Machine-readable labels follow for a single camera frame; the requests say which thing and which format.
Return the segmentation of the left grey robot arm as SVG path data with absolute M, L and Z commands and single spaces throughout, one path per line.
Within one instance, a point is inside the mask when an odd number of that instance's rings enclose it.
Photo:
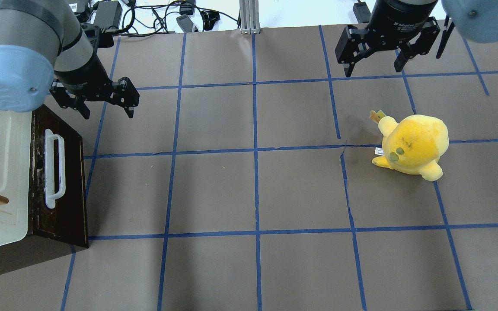
M 87 101 L 133 118 L 139 92 L 128 77 L 113 81 L 97 54 L 119 33 L 81 23 L 65 0 L 0 0 L 0 110 L 31 112 L 50 94 L 85 119 Z

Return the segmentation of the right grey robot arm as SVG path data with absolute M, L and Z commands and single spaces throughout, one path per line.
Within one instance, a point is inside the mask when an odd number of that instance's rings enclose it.
M 439 35 L 436 58 L 441 58 L 455 29 L 474 42 L 498 42 L 498 0 L 443 0 L 443 28 L 431 16 L 436 4 L 436 0 L 378 0 L 364 29 L 349 24 L 340 35 L 335 56 L 345 76 L 351 77 L 359 61 L 380 51 L 398 51 L 393 66 L 401 72 L 409 60 L 427 55 Z

